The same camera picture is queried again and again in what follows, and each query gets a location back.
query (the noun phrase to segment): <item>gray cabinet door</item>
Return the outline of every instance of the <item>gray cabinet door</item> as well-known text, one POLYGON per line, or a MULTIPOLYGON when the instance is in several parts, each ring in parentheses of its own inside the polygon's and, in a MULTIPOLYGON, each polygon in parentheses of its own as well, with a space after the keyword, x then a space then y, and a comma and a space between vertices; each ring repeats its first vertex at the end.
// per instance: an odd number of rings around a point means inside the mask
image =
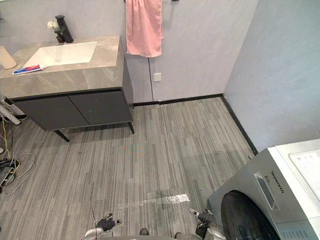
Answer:
POLYGON ((132 121, 121 91, 69 96, 91 125, 132 121))
POLYGON ((45 130, 88 125, 67 96, 18 101, 14 104, 45 130))

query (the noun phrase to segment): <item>clear tape strip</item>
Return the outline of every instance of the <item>clear tape strip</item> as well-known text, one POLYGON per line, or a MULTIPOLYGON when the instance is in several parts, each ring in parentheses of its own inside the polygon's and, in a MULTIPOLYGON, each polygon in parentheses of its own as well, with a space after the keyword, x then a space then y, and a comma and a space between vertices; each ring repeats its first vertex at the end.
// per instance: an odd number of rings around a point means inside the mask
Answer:
POLYGON ((184 202, 190 202, 187 194, 179 194, 175 196, 165 196, 160 198, 154 198, 149 200, 137 201, 133 203, 118 204, 118 209, 124 209, 129 207, 143 206, 145 204, 179 204, 184 202))

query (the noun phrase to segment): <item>small white flower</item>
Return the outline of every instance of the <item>small white flower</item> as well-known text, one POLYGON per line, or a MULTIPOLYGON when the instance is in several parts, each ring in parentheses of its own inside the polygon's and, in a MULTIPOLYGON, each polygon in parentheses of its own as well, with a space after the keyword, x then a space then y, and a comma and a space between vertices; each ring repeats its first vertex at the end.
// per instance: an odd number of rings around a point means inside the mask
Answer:
POLYGON ((59 27, 56 21, 48 21, 46 25, 48 28, 53 28, 53 29, 57 29, 59 27))

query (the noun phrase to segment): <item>washing machine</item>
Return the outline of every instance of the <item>washing machine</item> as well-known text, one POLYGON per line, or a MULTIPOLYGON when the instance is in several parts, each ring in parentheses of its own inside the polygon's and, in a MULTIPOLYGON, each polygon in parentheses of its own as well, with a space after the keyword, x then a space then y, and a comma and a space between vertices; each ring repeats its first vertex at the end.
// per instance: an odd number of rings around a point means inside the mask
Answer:
POLYGON ((318 240, 320 139, 266 148, 208 201, 227 239, 318 240))

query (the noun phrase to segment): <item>vanity cabinet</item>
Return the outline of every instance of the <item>vanity cabinet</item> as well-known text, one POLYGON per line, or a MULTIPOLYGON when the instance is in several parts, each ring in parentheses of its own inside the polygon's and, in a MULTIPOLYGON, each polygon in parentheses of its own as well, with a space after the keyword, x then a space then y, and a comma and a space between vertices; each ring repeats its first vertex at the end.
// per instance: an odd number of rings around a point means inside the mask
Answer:
POLYGON ((89 125, 67 96, 15 101, 14 104, 44 130, 89 125))
POLYGON ((121 91, 77 94, 69 98, 90 125, 132 121, 121 91))
MULTIPOLYGON (((133 87, 120 36, 75 39, 74 43, 96 42, 89 62, 48 66, 42 71, 13 75, 0 69, 1 93, 45 131, 127 123, 133 128, 133 87)), ((28 45, 14 59, 16 68, 39 47, 56 42, 28 45)))
POLYGON ((132 105, 122 89, 18 98, 13 102, 46 131, 128 123, 134 133, 132 105))

